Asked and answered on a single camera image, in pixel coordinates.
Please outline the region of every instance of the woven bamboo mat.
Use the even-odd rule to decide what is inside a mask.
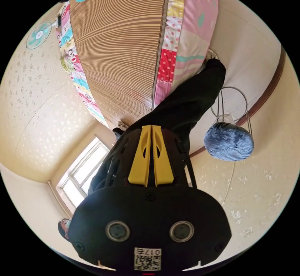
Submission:
[[[70,1],[76,50],[109,127],[152,107],[165,0]]]

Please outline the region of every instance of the window pane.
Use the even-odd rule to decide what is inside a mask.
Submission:
[[[85,155],[97,144],[99,143],[98,138],[94,138],[91,143],[81,152],[80,156],[73,162],[69,168],[69,173],[78,165],[78,163],[85,157]]]
[[[95,152],[89,157],[89,159],[83,164],[83,166],[75,174],[75,179],[81,184],[87,175],[93,170],[93,168],[99,163],[99,161],[107,153],[106,149],[100,145]]]
[[[78,189],[71,180],[68,180],[63,187],[63,190],[75,207],[77,207],[84,200],[83,196],[79,193]]]
[[[101,164],[99,165],[99,167],[93,172],[93,174],[86,180],[86,182],[83,184],[83,186],[81,187],[83,189],[83,191],[88,194],[88,188],[90,187],[91,181],[93,179],[93,177],[96,175],[96,173],[98,172]]]

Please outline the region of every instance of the yellow plastic part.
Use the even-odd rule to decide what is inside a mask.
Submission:
[[[152,125],[152,141],[155,185],[170,184],[174,181],[174,176],[160,126]]]
[[[148,185],[150,149],[151,149],[151,125],[143,126],[137,151],[129,173],[128,181],[136,185]]]

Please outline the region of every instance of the window frame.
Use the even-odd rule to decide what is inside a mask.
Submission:
[[[97,140],[97,142],[86,151],[86,149],[89,147],[90,144],[93,143],[94,140]],[[92,170],[88,173],[88,175],[84,178],[84,180],[79,183],[75,176],[76,173],[79,171],[79,169],[87,162],[87,160],[94,154],[94,152],[102,146],[106,153],[105,155],[97,162],[97,164],[92,168]],[[85,184],[85,182],[91,177],[91,175],[99,169],[100,165],[103,163],[104,159],[106,158],[107,154],[109,153],[110,149],[100,140],[100,138],[95,135],[93,140],[87,145],[87,147],[80,153],[80,155],[76,158],[76,160],[73,162],[73,164],[70,166],[70,168],[67,170],[67,172],[64,174],[64,176],[61,178],[59,183],[56,186],[56,190],[63,200],[66,207],[69,209],[69,211],[73,214],[75,212],[75,209],[77,208],[73,202],[70,200],[69,196],[63,189],[64,186],[68,183],[68,181],[71,181],[75,188],[79,191],[79,193],[82,195],[83,198],[87,197],[87,193],[83,190],[82,186]]]

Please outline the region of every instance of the fan guard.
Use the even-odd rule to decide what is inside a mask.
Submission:
[[[26,48],[35,49],[41,46],[49,37],[52,28],[52,23],[46,21],[34,29],[27,38]]]

